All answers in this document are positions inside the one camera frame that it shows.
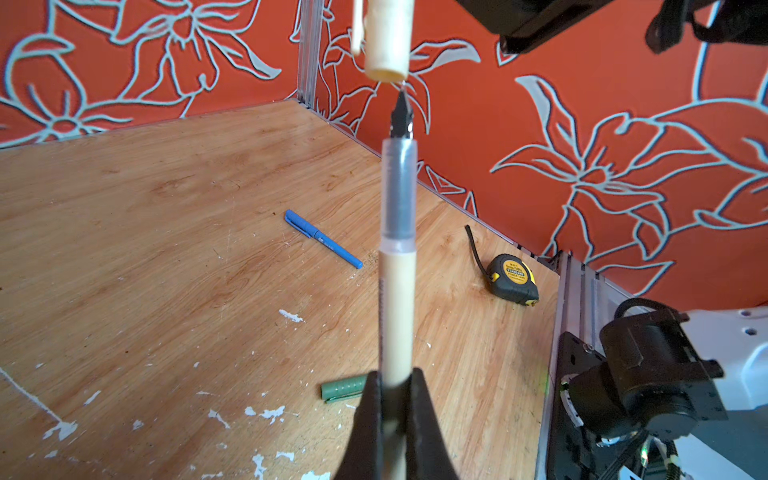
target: black pen nib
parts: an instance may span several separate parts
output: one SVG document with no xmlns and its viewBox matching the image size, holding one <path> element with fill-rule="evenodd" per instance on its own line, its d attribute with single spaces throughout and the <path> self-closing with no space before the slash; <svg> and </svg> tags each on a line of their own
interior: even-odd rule
<svg viewBox="0 0 768 480">
<path fill-rule="evenodd" d="M 405 88 L 397 96 L 395 110 L 392 111 L 392 126 L 389 128 L 391 138 L 413 138 L 413 110 L 408 102 Z"/>
</svg>

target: red wall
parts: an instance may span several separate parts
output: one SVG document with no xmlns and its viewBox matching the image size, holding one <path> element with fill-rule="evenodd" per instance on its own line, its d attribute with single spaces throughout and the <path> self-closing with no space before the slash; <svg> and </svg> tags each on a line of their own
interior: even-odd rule
<svg viewBox="0 0 768 480">
<path fill-rule="evenodd" d="M 297 20 L 297 0 L 3 2 L 0 147 L 282 100 Z"/>
<path fill-rule="evenodd" d="M 331 1 L 315 107 L 378 151 L 396 90 L 362 73 L 352 2 Z M 654 55 L 644 34 L 660 4 L 616 0 L 515 58 L 453 0 L 417 1 L 419 177 L 529 250 L 570 250 L 631 293 L 686 310 L 753 306 L 768 300 L 768 48 L 707 47 L 688 28 Z"/>
</svg>

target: wooden tabletop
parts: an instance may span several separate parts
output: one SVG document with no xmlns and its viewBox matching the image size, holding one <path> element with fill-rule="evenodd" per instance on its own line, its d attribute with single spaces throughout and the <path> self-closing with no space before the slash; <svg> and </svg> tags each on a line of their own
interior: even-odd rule
<svg viewBox="0 0 768 480">
<path fill-rule="evenodd" d="M 4 478 L 336 471 L 358 400 L 319 385 L 377 365 L 373 154 L 287 101 L 3 151 L 0 195 Z M 532 478 L 558 278 L 530 261 L 537 306 L 491 295 L 464 224 L 484 262 L 521 254 L 417 202 L 414 357 L 446 447 L 464 480 Z"/>
</svg>

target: wooden table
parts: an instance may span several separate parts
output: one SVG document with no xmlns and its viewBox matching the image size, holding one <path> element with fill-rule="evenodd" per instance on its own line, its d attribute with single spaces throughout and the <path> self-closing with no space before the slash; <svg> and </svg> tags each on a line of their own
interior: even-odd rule
<svg viewBox="0 0 768 480">
<path fill-rule="evenodd" d="M 0 192 L 5 478 L 335 472 L 357 400 L 319 385 L 377 364 L 374 155 L 288 101 L 3 151 Z M 418 205 L 414 356 L 449 454 L 466 480 L 532 478 L 557 276 L 528 263 L 534 308 L 494 297 L 464 224 L 484 262 L 519 253 Z"/>
</svg>

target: black cable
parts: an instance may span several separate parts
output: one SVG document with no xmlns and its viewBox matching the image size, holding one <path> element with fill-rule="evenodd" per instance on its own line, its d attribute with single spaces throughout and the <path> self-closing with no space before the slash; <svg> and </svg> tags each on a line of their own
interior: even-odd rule
<svg viewBox="0 0 768 480">
<path fill-rule="evenodd" d="M 598 480 L 615 480 L 621 467 L 627 463 L 627 460 L 629 460 L 632 455 L 637 453 L 638 449 L 642 448 L 646 438 L 648 438 L 648 431 L 646 429 L 637 432 L 637 435 L 627 443 L 624 451 L 608 466 L 608 468 L 605 469 L 605 472 L 598 477 Z"/>
<path fill-rule="evenodd" d="M 670 310 L 672 311 L 672 313 L 677 313 L 677 310 L 675 310 L 671 306 L 664 305 L 662 302 L 657 302 L 655 300 L 649 300 L 647 298 L 637 297 L 637 298 L 628 298 L 624 302 L 619 303 L 619 306 L 616 307 L 616 312 L 614 313 L 614 320 L 624 316 L 627 310 L 629 310 L 633 306 L 645 306 L 653 310 Z"/>
<path fill-rule="evenodd" d="M 465 225 L 464 229 L 467 230 L 467 237 L 469 237 L 469 246 L 472 247 L 472 254 L 475 255 L 475 262 L 478 263 L 480 274 L 483 275 L 483 277 L 486 278 L 488 281 L 491 281 L 491 276 L 488 275 L 488 273 L 485 271 L 485 268 L 483 268 L 482 263 L 480 262 L 480 257 L 478 256 L 478 249 L 477 247 L 475 247 L 475 238 L 472 236 L 472 229 L 469 228 L 469 225 Z"/>
<path fill-rule="evenodd" d="M 677 463 L 672 462 L 672 455 L 677 457 L 677 448 L 674 442 L 664 442 L 664 445 L 667 447 L 667 476 L 664 480 L 680 480 L 683 471 Z"/>
</svg>

